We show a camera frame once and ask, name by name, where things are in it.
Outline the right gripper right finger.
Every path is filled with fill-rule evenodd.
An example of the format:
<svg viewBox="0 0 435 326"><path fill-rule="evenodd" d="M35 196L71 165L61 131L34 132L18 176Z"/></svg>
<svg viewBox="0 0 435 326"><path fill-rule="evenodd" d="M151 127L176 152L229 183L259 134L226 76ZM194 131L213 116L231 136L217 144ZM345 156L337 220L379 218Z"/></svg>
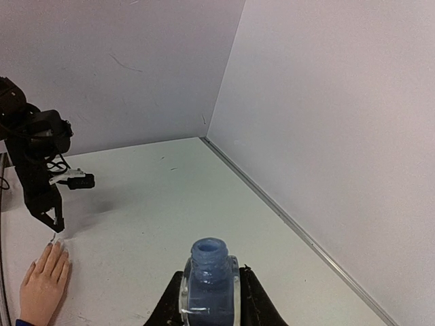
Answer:
<svg viewBox="0 0 435 326"><path fill-rule="evenodd" d="M241 325L288 326L264 290L254 271L239 268L241 277Z"/></svg>

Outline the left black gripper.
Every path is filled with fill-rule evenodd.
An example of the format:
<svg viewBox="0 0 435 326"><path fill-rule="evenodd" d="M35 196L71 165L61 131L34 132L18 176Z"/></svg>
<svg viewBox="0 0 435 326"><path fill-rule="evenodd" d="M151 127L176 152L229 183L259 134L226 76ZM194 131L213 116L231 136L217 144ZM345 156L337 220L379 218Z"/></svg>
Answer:
<svg viewBox="0 0 435 326"><path fill-rule="evenodd" d="M65 229L63 204L60 192L55 185L50 185L42 192L24 191L24 203L30 214L52 231L61 233ZM54 217L47 214L54 209Z"/></svg>

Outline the mannequin hand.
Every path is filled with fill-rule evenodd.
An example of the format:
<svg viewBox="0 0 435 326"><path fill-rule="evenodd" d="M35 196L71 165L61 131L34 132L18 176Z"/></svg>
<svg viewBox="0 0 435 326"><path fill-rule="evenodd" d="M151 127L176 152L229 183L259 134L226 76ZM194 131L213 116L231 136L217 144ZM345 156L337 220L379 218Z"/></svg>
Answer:
<svg viewBox="0 0 435 326"><path fill-rule="evenodd" d="M70 269L69 252L61 242L49 243L24 276L18 319L49 325L65 296Z"/></svg>

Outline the blue nail polish bottle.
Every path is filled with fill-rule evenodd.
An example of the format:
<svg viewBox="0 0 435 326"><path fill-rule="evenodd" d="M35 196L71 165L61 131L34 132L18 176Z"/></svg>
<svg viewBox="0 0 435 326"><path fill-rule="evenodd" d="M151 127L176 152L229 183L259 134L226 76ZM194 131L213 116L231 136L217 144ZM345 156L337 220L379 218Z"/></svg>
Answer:
<svg viewBox="0 0 435 326"><path fill-rule="evenodd" d="M240 325L241 276L236 256L219 238L197 240L179 288L184 325Z"/></svg>

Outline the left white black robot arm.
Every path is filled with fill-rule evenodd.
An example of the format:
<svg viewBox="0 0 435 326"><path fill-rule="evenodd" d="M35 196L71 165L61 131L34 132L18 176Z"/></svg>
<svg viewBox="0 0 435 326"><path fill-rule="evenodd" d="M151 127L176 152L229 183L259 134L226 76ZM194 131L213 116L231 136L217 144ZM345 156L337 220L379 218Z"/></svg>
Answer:
<svg viewBox="0 0 435 326"><path fill-rule="evenodd" d="M10 79L1 78L1 140L23 188L30 214L56 233L65 229L63 202L48 164L66 153L71 125L56 110L41 111Z"/></svg>

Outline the blue white red sleeve forearm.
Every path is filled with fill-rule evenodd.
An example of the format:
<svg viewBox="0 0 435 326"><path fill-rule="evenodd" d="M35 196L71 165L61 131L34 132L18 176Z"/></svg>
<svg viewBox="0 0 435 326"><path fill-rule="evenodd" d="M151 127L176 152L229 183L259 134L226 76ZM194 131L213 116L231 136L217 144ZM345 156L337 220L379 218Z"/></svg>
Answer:
<svg viewBox="0 0 435 326"><path fill-rule="evenodd" d="M15 326L33 326L33 325L21 319L16 319Z"/></svg>

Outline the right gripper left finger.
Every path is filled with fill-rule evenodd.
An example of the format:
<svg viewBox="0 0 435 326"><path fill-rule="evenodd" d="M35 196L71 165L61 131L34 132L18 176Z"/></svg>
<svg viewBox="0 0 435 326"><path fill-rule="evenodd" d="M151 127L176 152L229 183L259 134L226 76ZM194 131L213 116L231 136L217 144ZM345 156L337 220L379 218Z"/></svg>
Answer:
<svg viewBox="0 0 435 326"><path fill-rule="evenodd" d="M184 325L179 312L179 291L182 278L182 271L174 273L167 288L164 290L164 293L144 326Z"/></svg>

